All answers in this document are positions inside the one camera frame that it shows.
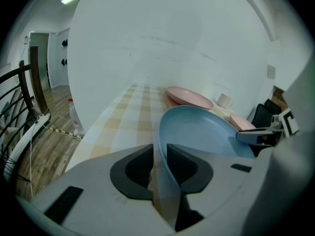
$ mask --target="white cup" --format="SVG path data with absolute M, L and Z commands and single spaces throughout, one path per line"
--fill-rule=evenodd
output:
M 224 93 L 221 93 L 219 98 L 218 98 L 218 100 L 217 100 L 217 104 L 220 107 L 227 108 L 227 107 L 232 106 L 233 101 L 232 101 L 232 99 L 230 97 L 228 97 Z

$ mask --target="pink bowl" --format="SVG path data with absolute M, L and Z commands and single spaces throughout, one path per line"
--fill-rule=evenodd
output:
M 210 110 L 214 106 L 213 103 L 206 97 L 185 88 L 168 87 L 167 94 L 170 98 L 181 105 L 189 105 L 206 110 Z
M 235 127 L 238 131 L 240 130 L 249 130 L 249 129 L 255 129 L 256 127 L 252 125 L 248 120 L 236 115 L 231 114 L 230 115 L 230 123 L 233 127 Z

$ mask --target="white wall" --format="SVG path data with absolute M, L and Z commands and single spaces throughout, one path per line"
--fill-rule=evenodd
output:
M 7 65 L 6 67 L 2 67 L 2 69 L 0 69 L 0 77 L 3 76 L 4 74 L 8 73 L 9 71 L 11 71 L 11 68 L 9 65 Z M 10 89 L 15 87 L 16 85 L 18 85 L 18 83 L 19 83 L 18 78 L 11 78 L 11 79 L 3 82 L 0 85 L 0 96 L 2 96 L 4 93 L 8 92 Z M 0 113 L 1 113 L 1 110 L 4 108 L 5 104 L 7 102 L 10 103 L 13 94 L 14 94 L 14 91 L 9 93 L 6 97 L 4 97 L 0 101 Z
M 77 3 L 73 1 L 64 5 L 61 0 L 31 0 L 8 34 L 0 53 L 0 67 L 8 64 L 15 69 L 20 60 L 28 64 L 29 44 L 23 44 L 25 36 L 29 36 L 30 31 L 57 33 L 69 28 Z M 26 72 L 26 78 L 30 95 L 33 96 L 29 72 Z
M 277 13 L 276 31 L 280 51 L 275 86 L 286 91 L 310 59 L 314 51 L 314 41 L 293 11 Z
M 272 41 L 268 44 L 268 66 L 272 66 L 275 68 L 277 73 L 277 62 L 279 58 L 279 52 L 280 52 L 280 42 L 279 41 Z M 268 78 L 268 67 L 265 68 L 263 77 L 261 78 L 263 81 L 263 84 L 259 90 L 259 93 L 256 98 L 256 103 L 253 106 L 254 109 L 256 109 L 256 106 L 260 104 L 264 104 L 267 99 L 270 99 L 273 93 L 273 88 L 275 84 L 275 77 Z
M 263 85 L 268 42 L 246 0 L 81 0 L 68 47 L 79 118 L 87 130 L 132 82 L 210 98 L 228 88 L 232 109 L 247 117 Z
M 8 55 L 2 58 L 5 59 L 5 62 L 7 64 L 10 64 L 11 69 L 17 68 L 20 60 L 24 60 L 24 64 L 29 64 L 29 43 L 27 45 L 24 45 L 25 36 L 29 37 L 32 30 L 56 32 L 59 29 L 58 26 L 59 24 L 56 23 L 56 20 L 52 17 L 46 17 L 45 15 L 40 14 L 35 15 L 29 20 L 22 31 L 16 34 L 15 39 L 9 45 Z M 32 83 L 29 71 L 26 72 L 26 79 L 30 96 L 32 97 L 34 95 L 34 92 L 32 90 Z
M 247 0 L 252 6 L 269 36 L 270 41 L 276 39 L 275 11 L 269 0 Z
M 72 1 L 71 3 L 66 4 L 61 10 L 59 15 L 59 31 L 66 30 L 71 27 L 72 18 L 75 12 L 75 9 L 79 1 Z

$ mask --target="white cable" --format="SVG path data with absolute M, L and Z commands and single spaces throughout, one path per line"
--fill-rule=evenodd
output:
M 34 197 L 34 194 L 33 194 L 33 187 L 32 187 L 32 140 L 33 140 L 33 133 L 34 133 L 34 129 L 35 129 L 35 124 L 36 122 L 39 120 L 39 118 L 41 118 L 43 115 L 45 115 L 48 111 L 48 108 L 47 110 L 45 111 L 45 113 L 41 114 L 41 115 L 38 115 L 37 118 L 36 118 L 36 121 L 33 125 L 33 130 L 31 131 L 31 147 L 30 147 L 30 186 L 31 186 L 31 197 L 33 198 Z
M 18 65 L 15 67 L 15 69 L 20 65 L 21 58 L 22 58 L 22 56 L 23 56 L 23 54 L 24 54 L 24 51 L 25 51 L 25 47 L 26 47 L 26 45 L 24 45 L 24 49 L 23 49 L 22 55 L 21 55 L 21 57 L 20 57 L 20 60 L 19 60 Z

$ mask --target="table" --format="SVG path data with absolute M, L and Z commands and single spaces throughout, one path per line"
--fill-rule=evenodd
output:
M 214 101 L 210 112 L 228 121 L 229 109 Z M 94 122 L 73 154 L 66 171 L 78 163 L 125 148 L 154 144 L 158 123 L 170 108 L 179 106 L 168 97 L 166 88 L 132 84 Z
M 210 112 L 228 120 L 231 111 L 213 103 L 215 107 Z M 149 189 L 154 193 L 155 208 L 164 219 L 175 224 L 179 205 L 175 203 L 179 201 L 180 189 L 163 165 L 157 131 L 163 114 L 178 105 L 168 97 L 166 88 L 132 84 L 94 122 L 74 152 L 66 171 L 90 158 L 153 144 L 155 165 Z

